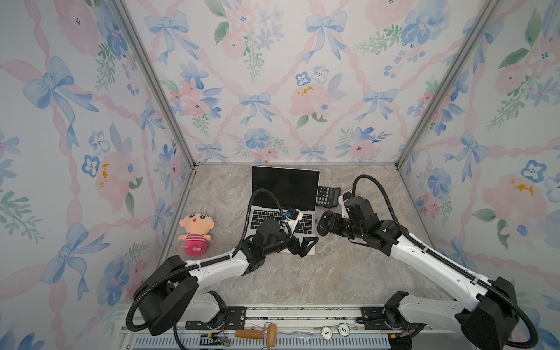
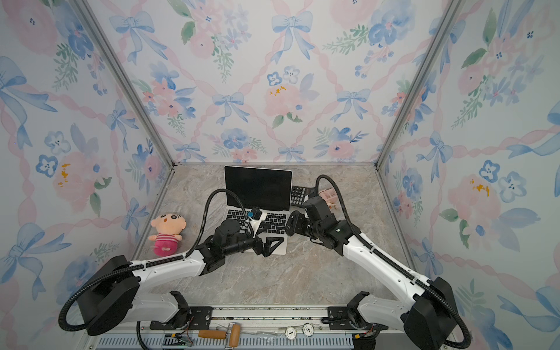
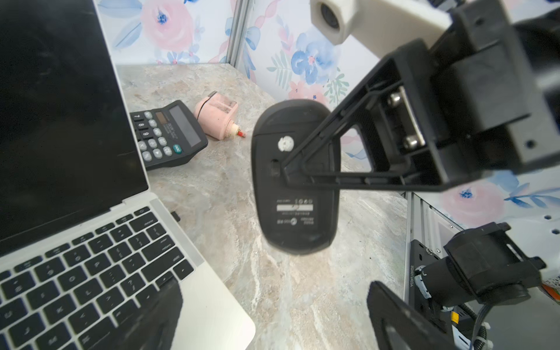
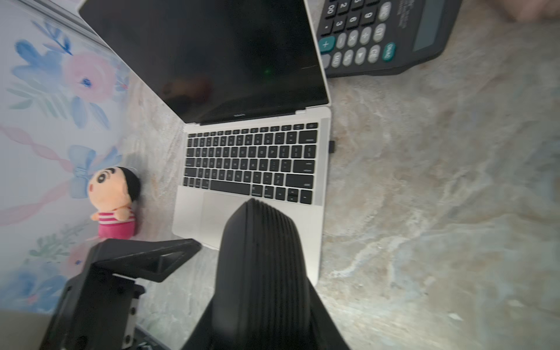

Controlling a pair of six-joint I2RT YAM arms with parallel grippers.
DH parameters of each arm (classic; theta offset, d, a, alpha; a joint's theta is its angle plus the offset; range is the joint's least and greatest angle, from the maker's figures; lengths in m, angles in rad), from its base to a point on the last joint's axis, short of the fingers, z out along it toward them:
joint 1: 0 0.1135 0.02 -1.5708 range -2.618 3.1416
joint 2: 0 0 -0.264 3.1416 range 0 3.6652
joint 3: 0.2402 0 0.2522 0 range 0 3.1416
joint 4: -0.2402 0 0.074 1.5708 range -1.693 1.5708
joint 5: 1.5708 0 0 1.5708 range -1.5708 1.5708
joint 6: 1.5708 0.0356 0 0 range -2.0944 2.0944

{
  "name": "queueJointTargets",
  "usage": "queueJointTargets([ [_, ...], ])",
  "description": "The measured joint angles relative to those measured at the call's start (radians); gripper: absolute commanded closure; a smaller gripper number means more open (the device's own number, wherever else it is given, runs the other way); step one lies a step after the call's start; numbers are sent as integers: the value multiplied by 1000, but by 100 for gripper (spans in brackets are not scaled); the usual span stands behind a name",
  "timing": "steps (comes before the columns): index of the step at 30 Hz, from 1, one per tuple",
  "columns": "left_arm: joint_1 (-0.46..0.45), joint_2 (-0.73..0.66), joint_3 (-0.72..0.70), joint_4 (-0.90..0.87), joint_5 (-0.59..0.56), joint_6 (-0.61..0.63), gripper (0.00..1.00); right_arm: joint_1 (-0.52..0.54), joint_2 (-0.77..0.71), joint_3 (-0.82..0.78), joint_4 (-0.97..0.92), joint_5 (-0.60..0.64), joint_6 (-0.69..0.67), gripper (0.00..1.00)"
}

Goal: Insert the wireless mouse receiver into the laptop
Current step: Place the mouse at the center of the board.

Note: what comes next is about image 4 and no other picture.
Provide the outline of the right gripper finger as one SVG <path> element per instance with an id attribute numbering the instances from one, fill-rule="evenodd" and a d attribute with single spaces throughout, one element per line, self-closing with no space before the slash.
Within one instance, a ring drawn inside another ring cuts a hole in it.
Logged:
<path id="1" fill-rule="evenodd" d="M 348 349 L 306 273 L 295 223 L 251 199 L 223 231 L 214 295 L 184 349 Z"/>

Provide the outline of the silver laptop black screen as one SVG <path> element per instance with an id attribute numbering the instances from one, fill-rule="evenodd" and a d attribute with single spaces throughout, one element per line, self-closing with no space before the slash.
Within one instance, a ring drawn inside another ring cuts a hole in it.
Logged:
<path id="1" fill-rule="evenodd" d="M 183 122 L 175 236 L 219 249 L 250 198 L 296 224 L 317 283 L 332 112 L 305 1 L 82 1 L 77 11 Z"/>

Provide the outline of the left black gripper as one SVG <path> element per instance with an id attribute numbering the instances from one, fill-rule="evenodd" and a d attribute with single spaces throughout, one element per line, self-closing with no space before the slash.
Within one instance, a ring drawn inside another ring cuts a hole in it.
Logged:
<path id="1" fill-rule="evenodd" d="M 194 239 L 107 239 L 97 244 L 90 260 L 98 268 L 68 280 L 39 348 L 132 349 L 139 299 L 145 293 L 132 279 L 162 282 L 201 248 Z"/>

